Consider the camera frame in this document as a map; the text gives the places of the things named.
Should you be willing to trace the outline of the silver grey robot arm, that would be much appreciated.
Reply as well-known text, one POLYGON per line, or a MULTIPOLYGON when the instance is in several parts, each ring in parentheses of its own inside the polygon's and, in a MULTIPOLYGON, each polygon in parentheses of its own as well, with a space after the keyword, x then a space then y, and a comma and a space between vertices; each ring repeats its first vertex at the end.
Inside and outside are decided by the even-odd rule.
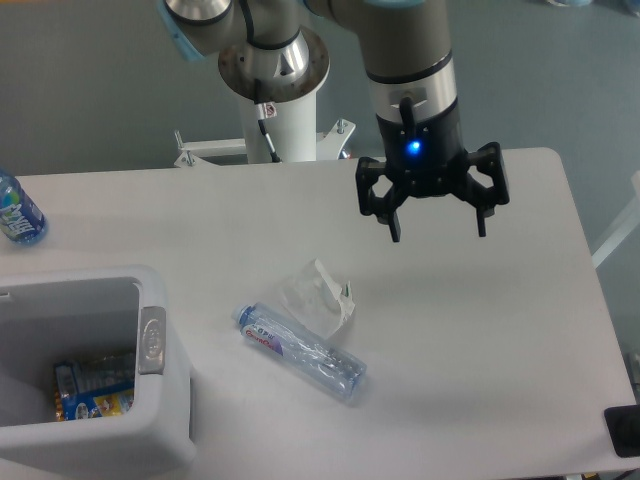
POLYGON ((359 43, 384 156, 358 161, 360 212, 400 236, 408 198, 453 195, 479 222, 509 202, 498 143, 463 145, 447 7, 442 1, 162 1, 160 17, 182 54, 216 55, 226 85, 247 104, 244 137, 256 163, 304 161, 286 104, 313 97, 329 58, 301 12, 359 43))

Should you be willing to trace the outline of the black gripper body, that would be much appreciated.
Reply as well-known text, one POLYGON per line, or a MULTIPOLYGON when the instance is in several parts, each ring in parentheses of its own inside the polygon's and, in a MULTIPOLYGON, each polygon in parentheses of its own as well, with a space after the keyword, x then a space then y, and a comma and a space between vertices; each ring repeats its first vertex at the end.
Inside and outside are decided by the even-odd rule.
POLYGON ((377 119, 385 152, 389 199, 469 197, 468 152, 463 145, 458 103, 418 121, 416 108, 401 101, 406 120, 377 119))

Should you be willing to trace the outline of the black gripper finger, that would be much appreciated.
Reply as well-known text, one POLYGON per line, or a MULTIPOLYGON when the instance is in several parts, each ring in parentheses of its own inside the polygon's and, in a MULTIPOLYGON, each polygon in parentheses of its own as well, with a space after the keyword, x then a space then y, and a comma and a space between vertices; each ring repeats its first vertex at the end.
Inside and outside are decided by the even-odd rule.
POLYGON ((465 152, 461 160, 465 174, 463 200, 476 211, 478 235, 485 237, 486 219, 497 206, 510 202, 510 192, 501 146, 490 142, 475 152, 465 152))
POLYGON ((360 213, 363 216, 375 216, 380 224, 389 228, 392 241, 399 243, 401 226, 397 210, 409 197, 409 185, 402 178, 391 176, 386 162, 371 157, 358 160, 355 182, 360 213), (391 186, 384 196, 377 196, 374 186, 381 177, 389 180, 391 186))

